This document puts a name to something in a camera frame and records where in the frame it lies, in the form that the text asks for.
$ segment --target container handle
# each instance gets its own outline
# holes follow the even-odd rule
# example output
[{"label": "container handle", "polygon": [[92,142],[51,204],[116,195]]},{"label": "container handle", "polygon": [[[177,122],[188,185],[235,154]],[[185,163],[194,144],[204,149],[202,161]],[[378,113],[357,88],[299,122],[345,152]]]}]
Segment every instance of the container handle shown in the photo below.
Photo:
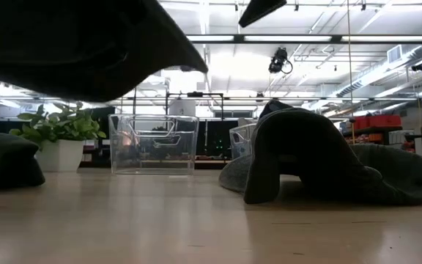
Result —
[{"label": "container handle", "polygon": [[174,138],[177,138],[177,137],[178,137],[178,140],[175,143],[160,143],[160,142],[157,142],[156,139],[153,139],[154,147],[155,148],[159,148],[160,146],[164,146],[164,147],[167,147],[167,146],[177,146],[179,144],[179,142],[180,142],[180,139],[182,138],[180,135],[179,136],[175,136]]},{"label": "container handle", "polygon": [[[130,120],[128,125],[130,126],[131,131],[133,132],[134,136],[137,137],[142,137],[142,138],[165,138],[165,137],[169,137],[170,133],[175,129],[175,121],[173,120],[166,120],[164,121],[166,124],[171,124],[170,128],[168,131],[166,131],[166,134],[157,134],[157,135],[145,135],[145,134],[141,134],[141,132],[137,131],[133,125],[133,123],[135,122],[157,122],[158,120],[153,120],[153,119],[141,119],[141,120]],[[157,132],[165,132],[165,131],[145,131],[145,132],[149,132],[149,133],[157,133]]]},{"label": "container handle", "polygon": [[243,144],[244,142],[249,142],[250,140],[245,139],[240,133],[234,132],[232,133],[232,140],[235,144]]}]

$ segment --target ceiling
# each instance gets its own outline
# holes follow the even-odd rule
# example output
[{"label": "ceiling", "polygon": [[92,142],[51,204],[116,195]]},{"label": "ceiling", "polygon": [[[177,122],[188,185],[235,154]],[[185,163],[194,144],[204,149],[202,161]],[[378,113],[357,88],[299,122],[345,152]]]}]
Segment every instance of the ceiling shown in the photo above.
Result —
[{"label": "ceiling", "polygon": [[[237,22],[249,0],[160,2],[186,34],[422,34],[422,1],[419,0],[351,0],[349,14],[345,0],[288,0],[286,6],[244,29]],[[298,11],[295,11],[295,2],[298,2]],[[237,97],[255,96],[257,92],[264,92],[268,97],[329,96],[327,91],[355,80],[363,70],[386,59],[387,51],[394,46],[195,44],[209,65],[209,86],[200,73],[166,69],[140,85],[138,96],[164,96],[166,89],[170,92],[224,92]],[[270,58],[278,47],[287,49],[293,64],[293,71],[287,76],[268,72]],[[407,73],[405,67],[400,67],[356,90],[353,96],[374,97],[421,76],[422,71]],[[411,88],[391,96],[409,96]],[[415,89],[422,89],[422,83],[416,84]],[[15,93],[27,94],[28,91]],[[304,100],[295,103],[303,105]],[[316,110],[344,107],[330,102]]]}]

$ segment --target wooden table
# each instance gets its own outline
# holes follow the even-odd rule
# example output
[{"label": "wooden table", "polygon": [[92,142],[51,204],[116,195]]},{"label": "wooden table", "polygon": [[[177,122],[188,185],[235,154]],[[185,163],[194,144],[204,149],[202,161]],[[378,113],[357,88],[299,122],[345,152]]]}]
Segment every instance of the wooden table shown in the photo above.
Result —
[{"label": "wooden table", "polygon": [[246,205],[218,173],[82,169],[0,192],[0,264],[422,263],[422,206],[317,201],[296,177]]}]

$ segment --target plastic storage container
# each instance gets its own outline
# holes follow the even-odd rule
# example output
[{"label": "plastic storage container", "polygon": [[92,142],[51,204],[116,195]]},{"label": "plastic storage container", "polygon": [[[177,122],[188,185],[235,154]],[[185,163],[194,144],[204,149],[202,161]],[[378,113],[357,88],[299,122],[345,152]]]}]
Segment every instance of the plastic storage container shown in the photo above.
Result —
[{"label": "plastic storage container", "polygon": [[192,175],[198,117],[111,114],[114,174]]},{"label": "plastic storage container", "polygon": [[251,137],[255,127],[256,123],[229,129],[232,159],[252,153]]}]

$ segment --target gray fabric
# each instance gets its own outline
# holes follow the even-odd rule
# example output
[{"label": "gray fabric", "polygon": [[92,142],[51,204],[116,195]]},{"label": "gray fabric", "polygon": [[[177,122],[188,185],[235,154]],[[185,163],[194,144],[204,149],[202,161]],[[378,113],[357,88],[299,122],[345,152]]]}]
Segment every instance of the gray fabric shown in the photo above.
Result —
[{"label": "gray fabric", "polygon": [[221,185],[231,191],[243,193],[247,185],[247,176],[251,161],[252,156],[245,155],[229,162],[219,175]]},{"label": "gray fabric", "polygon": [[351,149],[329,119],[305,109],[282,109],[261,117],[252,148],[252,156],[231,162],[219,178],[225,188],[244,190],[250,204],[274,200],[280,174],[299,176],[313,195],[322,198],[422,203],[422,157],[379,145]]}]

